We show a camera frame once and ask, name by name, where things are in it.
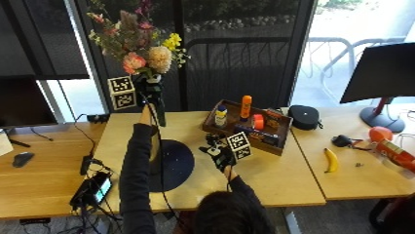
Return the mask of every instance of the computer monitor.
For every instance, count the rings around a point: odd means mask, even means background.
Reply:
[[[58,124],[32,75],[0,76],[0,129]]]
[[[389,99],[396,97],[415,97],[415,43],[365,49],[340,103],[382,98],[378,107],[362,110],[361,118],[372,127],[382,126],[400,133],[404,121],[384,113]]]

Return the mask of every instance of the person's arm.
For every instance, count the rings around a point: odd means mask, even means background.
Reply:
[[[124,233],[156,233],[150,201],[150,156],[152,116],[146,105],[139,123],[134,125],[128,152],[120,175],[122,215]]]
[[[224,175],[227,180],[231,181],[231,186],[235,193],[244,194],[259,206],[263,207],[260,199],[256,195],[252,187],[244,182],[241,176],[237,174],[232,166],[227,166],[224,169]]]

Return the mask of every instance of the wooden table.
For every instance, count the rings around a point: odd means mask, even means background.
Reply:
[[[196,210],[209,193],[227,190],[227,179],[216,169],[211,156],[199,150],[208,146],[201,125],[209,112],[167,113],[168,127],[161,128],[161,137],[183,142],[195,156],[195,169],[187,182],[167,192],[169,203],[176,210]],[[96,149],[95,158],[120,173],[132,125],[140,114],[112,114]],[[296,140],[289,133],[283,156],[253,148],[253,155],[239,160],[235,169],[253,187],[267,207],[312,206],[326,204],[325,197]],[[114,174],[114,188],[108,201],[115,212],[120,211],[119,175]],[[154,212],[168,211],[163,193],[151,193]]]
[[[402,112],[401,118],[408,126],[405,133],[415,134],[415,122],[406,118],[406,109],[414,105],[393,105],[390,109]],[[370,127],[360,118],[362,106],[317,108],[321,113],[325,129],[302,131],[292,127],[305,158],[313,170],[328,200],[402,197],[415,192],[415,178],[409,171],[398,173],[384,164],[384,157],[369,151],[348,147],[336,147],[332,138],[346,135],[350,138],[366,139],[357,146],[370,143]],[[405,140],[404,149],[415,154],[414,137]],[[330,148],[338,157],[338,171],[325,174],[329,161],[324,153]]]
[[[78,127],[98,143],[106,124],[78,123]],[[84,178],[79,174],[82,158],[88,155],[92,142],[74,124],[34,129],[54,141],[38,136],[30,128],[11,133],[11,138],[31,148],[14,144],[15,150],[0,156],[0,218],[71,214],[70,201]],[[26,151],[35,155],[23,168],[15,168],[15,155]]]

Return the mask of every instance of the power strip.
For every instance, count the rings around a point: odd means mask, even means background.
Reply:
[[[50,223],[51,217],[21,219],[19,222],[22,225],[28,225],[28,224],[35,224],[35,223]]]

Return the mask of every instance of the banana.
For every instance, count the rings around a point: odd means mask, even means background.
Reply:
[[[329,148],[325,148],[325,154],[329,160],[329,167],[325,173],[333,173],[338,170],[338,156]]]

